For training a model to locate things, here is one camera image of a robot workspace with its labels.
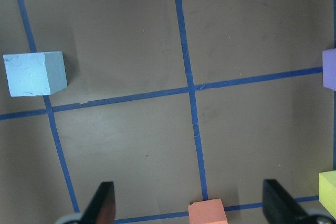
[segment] purple cube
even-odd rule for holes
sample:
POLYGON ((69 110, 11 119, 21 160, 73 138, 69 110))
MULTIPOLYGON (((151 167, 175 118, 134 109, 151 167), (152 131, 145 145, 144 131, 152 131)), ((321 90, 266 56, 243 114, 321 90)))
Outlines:
POLYGON ((323 86, 336 91, 336 49, 323 51, 323 86))

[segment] yellow block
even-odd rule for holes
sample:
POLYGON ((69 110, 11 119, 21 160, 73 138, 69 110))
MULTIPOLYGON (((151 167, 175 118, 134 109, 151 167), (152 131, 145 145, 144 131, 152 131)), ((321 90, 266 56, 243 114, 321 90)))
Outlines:
POLYGON ((336 218, 336 170, 320 173, 319 201, 336 218))

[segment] block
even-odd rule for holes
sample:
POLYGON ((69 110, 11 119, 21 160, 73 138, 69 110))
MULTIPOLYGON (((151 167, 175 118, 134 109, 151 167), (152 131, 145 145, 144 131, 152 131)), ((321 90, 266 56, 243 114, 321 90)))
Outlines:
POLYGON ((221 199, 195 202, 188 211, 190 224, 228 224, 221 199))
POLYGON ((319 174, 319 201, 336 218, 336 170, 319 174))
POLYGON ((336 91, 336 49, 325 50, 323 58, 323 86, 336 91))
POLYGON ((67 87, 62 52, 4 55, 11 97, 53 94, 67 87))

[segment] blue line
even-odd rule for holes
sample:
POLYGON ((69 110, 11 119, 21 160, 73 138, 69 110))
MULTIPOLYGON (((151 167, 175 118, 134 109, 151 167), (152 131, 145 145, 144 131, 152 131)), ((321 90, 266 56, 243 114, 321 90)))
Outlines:
POLYGON ((75 110, 81 108, 88 108, 93 106, 101 106, 107 104, 114 104, 120 102, 128 102, 128 101, 136 101, 136 100, 143 100, 155 97, 164 97, 167 95, 174 95, 174 94, 183 94, 188 93, 188 88, 178 88, 178 89, 168 89, 162 91, 154 91, 149 93, 142 93, 142 94, 133 94, 133 95, 126 95, 124 97, 115 97, 115 98, 107 98, 102 100, 95 100, 89 101, 87 103, 72 103, 66 105, 60 105, 53 107, 54 112, 65 111, 65 110, 75 110))
POLYGON ((28 15, 27 15, 27 9, 26 9, 26 5, 25 5, 25 1, 24 0, 17 0, 17 3, 19 5, 21 18, 22 18, 22 21, 23 21, 23 25, 25 27, 26 36, 27 36, 30 51, 31 52, 36 52, 35 41, 34 41, 34 38, 33 38, 33 33, 31 31, 32 29, 30 27, 28 15))
MULTIPOLYGON (((336 48, 336 0, 334 0, 334 48, 336 48)), ((336 91, 334 91, 333 170, 336 170, 336 91)))
MULTIPOLYGON (((25 2, 24 2, 24 0, 17 0, 17 2, 18 2, 18 5, 19 5, 20 13, 21 13, 21 18, 22 18, 22 21, 23 21, 23 24, 24 24, 24 27, 25 27, 25 30, 26 30, 26 36, 27 36, 27 40, 28 40, 28 43, 29 43, 30 52, 36 52, 35 41, 34 41, 33 33, 31 31, 32 29, 30 27, 25 2)), ((64 174, 64 178, 65 178, 65 181, 66 181, 66 184, 67 184, 67 187, 68 187, 68 191, 69 191, 69 195, 70 195, 70 198, 71 198, 72 206, 73 206, 75 212, 79 212, 79 207, 78 207, 78 204, 77 204, 75 191, 74 191, 73 186, 72 186, 69 170, 68 170, 67 163, 65 161, 65 157, 64 157, 64 154, 63 154, 62 145, 61 145, 59 135, 58 135, 58 132, 57 132, 55 117, 54 117, 54 113, 52 111, 52 106, 51 106, 51 103, 50 103, 49 96, 44 95, 43 100, 44 100, 44 103, 45 103, 45 106, 46 106, 46 110, 37 110, 37 112, 35 111, 34 113, 36 114, 36 113, 44 112, 44 113, 48 114, 50 129, 51 129, 51 132, 52 132, 52 136, 54 138, 57 154, 58 154, 59 161, 60 161, 60 164, 61 164, 61 168, 62 168, 62 171, 63 171, 63 174, 64 174)), ((11 116, 18 116, 18 113, 12 113, 11 116)))
MULTIPOLYGON (((297 203, 308 202, 308 201, 315 201, 318 200, 318 196, 308 196, 308 197, 301 197, 296 198, 295 201, 297 203)), ((238 206, 229 206, 224 207, 226 212, 230 211, 239 211, 239 210, 247 210, 247 209, 254 209, 262 207, 262 203, 252 203, 252 204, 243 204, 238 206)), ((178 218, 178 217, 188 217, 188 212, 175 212, 172 214, 162 214, 162 215, 151 215, 151 216, 144 216, 144 217, 136 217, 136 218, 128 218, 128 219, 119 219, 115 220, 115 224, 124 224, 124 223, 132 223, 132 222, 141 222, 141 221, 150 221, 150 220, 162 220, 162 219, 170 219, 170 218, 178 218)))
POLYGON ((15 113, 10 113, 10 114, 3 114, 3 115, 0 115, 0 121, 8 120, 8 119, 15 119, 15 118, 25 118, 27 116, 34 116, 34 115, 43 115, 46 113, 47 113, 46 110, 41 109, 41 110, 30 110, 30 111, 21 111, 21 112, 15 112, 15 113))
POLYGON ((43 100, 44 100, 44 103, 45 103, 46 108, 47 108, 47 113, 48 113, 48 117, 49 117, 49 123, 50 123, 52 136, 54 137, 54 142, 55 142, 57 154, 58 154, 58 157, 59 157, 59 161, 61 163, 64 179, 65 179, 67 187, 68 187, 68 191, 69 191, 70 199, 71 199, 71 202, 72 202, 72 206, 73 206, 75 212, 79 212, 79 207, 78 207, 75 191, 73 189, 74 187, 72 186, 67 162, 65 160, 63 149, 62 149, 62 144, 61 144, 61 141, 59 139, 58 132, 57 132, 55 116, 54 116, 54 113, 52 111, 50 98, 49 98, 49 96, 44 95, 43 100))
POLYGON ((201 136, 200 136, 200 128, 198 125, 196 94, 195 94, 194 79, 193 79, 189 52, 188 52, 187 33, 185 30, 182 0, 175 0, 175 5, 176 5, 177 21, 179 24, 178 28, 180 31, 184 69, 185 69, 185 74, 186 74, 187 83, 188 83, 188 92, 189 92, 190 107, 191 107, 191 119, 192 119, 193 129, 194 129, 194 138, 195 138, 195 146, 196 146, 196 153, 197 153, 197 160, 198 160, 198 170, 200 172, 202 196, 203 196, 203 200, 208 200, 208 191, 207 191, 207 186, 206 186, 202 141, 201 141, 201 136))
POLYGON ((290 78, 290 77, 297 77, 297 76, 306 76, 308 74, 315 74, 315 73, 322 73, 322 67, 301 69, 301 70, 281 72, 281 73, 272 73, 272 74, 266 74, 263 76, 254 76, 254 77, 212 82, 212 83, 206 83, 206 84, 199 84, 195 86, 195 89, 196 91, 202 91, 206 89, 224 88, 224 87, 242 85, 242 84, 248 84, 248 83, 254 83, 254 82, 279 80, 283 78, 290 78))

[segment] red block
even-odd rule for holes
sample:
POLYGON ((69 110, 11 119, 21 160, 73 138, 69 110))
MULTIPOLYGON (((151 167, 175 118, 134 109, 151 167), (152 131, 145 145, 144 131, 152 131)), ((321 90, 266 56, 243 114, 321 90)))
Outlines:
POLYGON ((190 224, 228 224, 221 199, 195 202, 188 211, 190 224))

